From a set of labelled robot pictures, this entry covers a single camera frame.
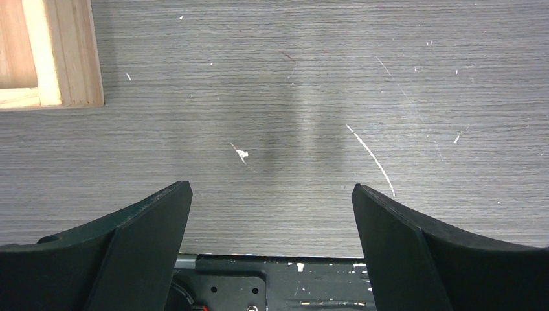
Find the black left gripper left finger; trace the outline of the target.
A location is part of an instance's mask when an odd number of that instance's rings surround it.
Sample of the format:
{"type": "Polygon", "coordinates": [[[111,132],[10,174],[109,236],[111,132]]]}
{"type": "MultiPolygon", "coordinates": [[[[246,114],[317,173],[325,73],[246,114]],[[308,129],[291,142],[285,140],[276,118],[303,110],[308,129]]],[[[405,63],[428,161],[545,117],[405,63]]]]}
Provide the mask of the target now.
{"type": "Polygon", "coordinates": [[[35,244],[1,246],[1,309],[163,310],[192,196],[178,181],[35,244]]]}

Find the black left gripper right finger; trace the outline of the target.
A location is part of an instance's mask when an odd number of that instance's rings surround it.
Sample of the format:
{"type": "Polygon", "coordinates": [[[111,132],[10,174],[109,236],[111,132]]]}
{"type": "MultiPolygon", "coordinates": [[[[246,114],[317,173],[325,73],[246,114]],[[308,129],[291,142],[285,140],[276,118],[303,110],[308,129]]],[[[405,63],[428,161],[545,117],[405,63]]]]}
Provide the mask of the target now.
{"type": "Polygon", "coordinates": [[[547,310],[548,249],[465,231],[357,184],[357,230],[378,310],[547,310]]]}

